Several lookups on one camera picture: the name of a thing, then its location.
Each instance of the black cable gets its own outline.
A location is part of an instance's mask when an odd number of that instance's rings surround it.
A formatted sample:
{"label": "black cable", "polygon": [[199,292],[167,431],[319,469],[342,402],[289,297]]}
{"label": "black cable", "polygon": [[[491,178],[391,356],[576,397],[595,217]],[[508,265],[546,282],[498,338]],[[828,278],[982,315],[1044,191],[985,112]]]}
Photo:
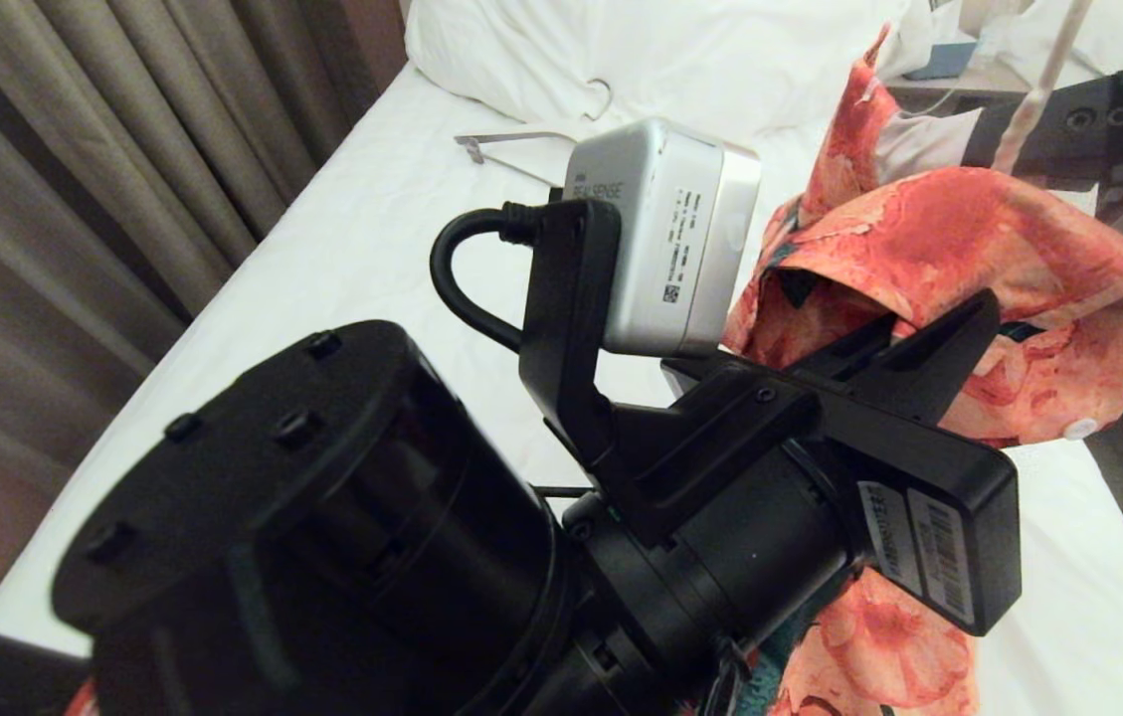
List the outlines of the black cable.
{"label": "black cable", "polygon": [[511,327],[496,314],[485,311],[481,305],[468,299],[456,283],[453,270],[453,257],[456,248],[466,239],[480,232],[497,231],[502,240],[510,244],[529,245],[535,238],[537,212],[533,206],[506,203],[503,209],[477,209],[474,212],[460,214],[438,235],[429,255],[429,273],[432,275],[432,288],[438,291],[441,302],[450,312],[475,330],[490,338],[494,343],[502,345],[513,354],[521,349],[521,331]]}
{"label": "black cable", "polygon": [[547,485],[532,485],[535,487],[535,493],[539,497],[562,497],[566,499],[578,499],[579,497],[587,497],[588,493],[592,493],[590,486],[547,486]]}

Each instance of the white bed sheet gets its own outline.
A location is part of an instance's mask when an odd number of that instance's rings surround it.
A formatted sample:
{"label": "white bed sheet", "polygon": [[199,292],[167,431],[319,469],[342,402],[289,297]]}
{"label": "white bed sheet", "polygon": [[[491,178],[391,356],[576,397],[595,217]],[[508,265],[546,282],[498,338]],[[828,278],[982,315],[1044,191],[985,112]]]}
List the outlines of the white bed sheet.
{"label": "white bed sheet", "polygon": [[[431,240],[448,219],[546,196],[520,173],[471,163],[450,139],[512,123],[408,65],[98,440],[0,586],[0,632],[86,653],[86,637],[48,605],[57,559],[75,531],[166,422],[316,330],[365,319],[401,323],[520,475],[586,485],[521,388],[514,355],[451,316],[429,283]],[[740,281],[764,217],[805,185],[822,131],[785,130],[757,146],[760,219]],[[456,270],[472,297],[519,320],[528,263],[524,249],[474,240]],[[670,398],[651,359],[603,357],[597,382],[624,402]],[[1083,443],[1012,457],[1021,469],[1024,594],[979,643],[983,713],[1123,713],[1123,522],[1114,499]]]}

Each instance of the brown curtain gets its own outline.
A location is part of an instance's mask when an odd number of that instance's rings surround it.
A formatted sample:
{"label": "brown curtain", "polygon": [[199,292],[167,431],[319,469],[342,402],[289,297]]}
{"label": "brown curtain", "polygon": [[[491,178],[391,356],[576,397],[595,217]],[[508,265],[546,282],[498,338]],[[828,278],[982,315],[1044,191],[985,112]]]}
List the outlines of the brown curtain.
{"label": "brown curtain", "polygon": [[378,95],[350,21],[339,0],[0,0],[0,575]]}

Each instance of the red floral fabric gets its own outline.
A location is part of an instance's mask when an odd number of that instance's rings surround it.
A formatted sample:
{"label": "red floral fabric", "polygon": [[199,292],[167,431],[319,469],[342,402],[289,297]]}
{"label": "red floral fabric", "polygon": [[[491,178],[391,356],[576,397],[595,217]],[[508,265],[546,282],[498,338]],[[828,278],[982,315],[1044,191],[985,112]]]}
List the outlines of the red floral fabric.
{"label": "red floral fabric", "polygon": [[[1004,323],[1024,331],[994,339],[940,425],[1006,446],[1116,421],[1123,236],[988,169],[948,167],[879,186],[875,141],[897,104],[875,79],[878,46],[852,67],[805,194],[767,223],[724,343],[780,368],[888,312],[898,314],[900,340],[989,288]],[[819,277],[793,300],[788,272]],[[970,715],[979,707],[974,649],[867,570],[792,653],[770,713]]]}
{"label": "red floral fabric", "polygon": [[97,690],[92,688],[92,680],[84,681],[70,706],[65,707],[65,716],[101,716],[101,709],[97,704]]}

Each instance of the label sticker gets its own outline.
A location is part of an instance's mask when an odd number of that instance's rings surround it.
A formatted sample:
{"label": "label sticker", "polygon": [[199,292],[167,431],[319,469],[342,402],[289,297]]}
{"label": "label sticker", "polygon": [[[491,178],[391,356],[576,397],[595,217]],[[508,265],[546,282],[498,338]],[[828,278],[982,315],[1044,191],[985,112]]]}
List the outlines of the label sticker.
{"label": "label sticker", "polygon": [[928,598],[971,625],[971,585],[960,513],[919,490],[907,490],[906,497],[910,498],[919,553],[924,561]]}
{"label": "label sticker", "polygon": [[666,245],[661,250],[663,302],[676,303],[681,290],[692,284],[693,272],[685,270],[702,257],[702,242],[706,239],[706,226],[699,221],[702,193],[684,186],[675,187],[675,203],[672,205],[672,221],[666,227]]}
{"label": "label sticker", "polygon": [[871,481],[859,481],[858,489],[861,490],[861,508],[866,512],[866,526],[870,530],[870,543],[875,544],[879,571],[911,593],[924,594],[906,499],[889,486]]}

